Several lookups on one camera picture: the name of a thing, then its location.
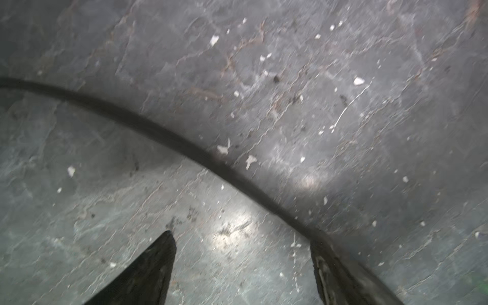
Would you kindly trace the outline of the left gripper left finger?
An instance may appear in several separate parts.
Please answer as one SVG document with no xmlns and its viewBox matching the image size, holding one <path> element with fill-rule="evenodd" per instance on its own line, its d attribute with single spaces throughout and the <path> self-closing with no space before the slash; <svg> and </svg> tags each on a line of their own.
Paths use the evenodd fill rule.
<svg viewBox="0 0 488 305">
<path fill-rule="evenodd" d="M 176 252 L 172 232 L 165 231 L 85 304 L 165 304 Z"/>
</svg>

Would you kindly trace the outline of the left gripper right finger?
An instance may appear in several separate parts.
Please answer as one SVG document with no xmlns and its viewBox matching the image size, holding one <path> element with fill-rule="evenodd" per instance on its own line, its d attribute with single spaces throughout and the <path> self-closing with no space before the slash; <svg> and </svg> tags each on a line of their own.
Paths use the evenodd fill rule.
<svg viewBox="0 0 488 305">
<path fill-rule="evenodd" d="M 310 239 L 319 296 L 324 304 L 396 304 L 396 295 L 326 234 Z"/>
</svg>

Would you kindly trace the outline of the curled black belt with buckle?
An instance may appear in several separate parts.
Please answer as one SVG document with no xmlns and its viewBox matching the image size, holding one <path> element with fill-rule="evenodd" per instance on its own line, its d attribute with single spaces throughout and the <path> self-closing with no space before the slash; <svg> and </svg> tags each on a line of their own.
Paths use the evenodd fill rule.
<svg viewBox="0 0 488 305">
<path fill-rule="evenodd" d="M 199 148 L 176 133 L 163 128 L 128 109 L 121 108 L 118 105 L 76 91 L 15 78 L 2 77 L 1 88 L 21 90 L 33 94 L 45 95 L 58 100 L 66 100 L 81 108 L 85 108 L 88 111 L 92 111 L 100 116 L 104 116 L 125 125 L 135 132 L 174 150 L 213 172 L 222 180 L 225 180 L 250 199 L 254 200 L 261 207 L 265 208 L 269 213 L 277 216 L 295 232 L 307 239 L 309 243 L 312 235 L 325 234 L 324 232 L 312 227 L 307 227 L 299 222 L 257 186 L 222 161 L 217 160 L 204 149 Z"/>
</svg>

